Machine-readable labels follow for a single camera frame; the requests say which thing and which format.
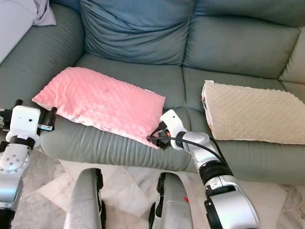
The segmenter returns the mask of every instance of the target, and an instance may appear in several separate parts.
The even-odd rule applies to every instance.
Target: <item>marble floor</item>
[[[75,180],[85,168],[102,170],[107,229],[147,229],[157,199],[158,169],[59,161],[32,152],[13,229],[61,229]],[[203,186],[197,174],[177,172],[185,185],[195,229],[208,229]],[[305,187],[240,181],[255,205],[262,229],[305,229]]]

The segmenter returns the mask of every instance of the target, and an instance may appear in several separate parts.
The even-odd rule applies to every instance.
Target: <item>green sofa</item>
[[[164,111],[209,135],[205,80],[289,91],[305,103],[304,0],[54,0],[51,8],[57,26],[33,26],[0,65],[1,108],[18,98],[36,106],[31,98],[69,66],[166,96]],[[218,143],[238,179],[305,185],[304,145]],[[184,151],[60,116],[41,146],[63,160],[196,172]]]

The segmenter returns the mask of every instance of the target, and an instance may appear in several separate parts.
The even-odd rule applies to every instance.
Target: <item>black cable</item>
[[[222,159],[227,163],[227,161],[226,161],[225,157],[223,156],[223,154],[222,154],[222,152],[221,152],[221,150],[220,150],[220,148],[219,148],[219,145],[218,145],[218,143],[216,142],[216,140],[215,140],[214,138],[212,138],[212,137],[210,137],[210,140],[211,140],[212,142],[214,142],[214,144],[215,144],[215,146],[216,146],[216,148],[217,148],[217,151],[219,152],[220,156],[221,156]]]
[[[175,141],[179,141],[179,142],[185,142],[194,146],[197,146],[199,148],[205,149],[207,151],[209,151],[211,154],[213,154],[215,157],[217,157],[218,160],[220,160],[222,163],[224,163],[226,166],[228,166],[227,162],[222,159],[217,153],[215,153],[213,150],[209,149],[208,147],[205,147],[201,144],[195,143],[195,142],[191,142],[189,140],[185,140],[185,139],[181,139],[181,138],[177,138],[177,137],[149,137],[148,139],[156,139],[156,140],[175,140]]]

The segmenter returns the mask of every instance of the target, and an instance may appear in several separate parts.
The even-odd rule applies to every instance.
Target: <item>sofa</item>
[[[305,103],[304,0],[53,0],[51,8],[57,25],[33,26],[0,65],[1,108],[16,99],[37,107],[32,97],[69,66],[163,95],[164,111],[209,135],[205,80],[288,91]],[[305,185],[305,145],[218,144],[238,179]],[[60,116],[41,146],[62,160],[196,172],[183,150],[156,150]]]

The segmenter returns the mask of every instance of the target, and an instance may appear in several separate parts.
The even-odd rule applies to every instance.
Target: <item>pillow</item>
[[[305,105],[289,92],[205,81],[202,97],[217,140],[305,144]]]
[[[67,68],[33,98],[75,123],[157,148],[146,137],[158,126],[165,97],[86,68]]]

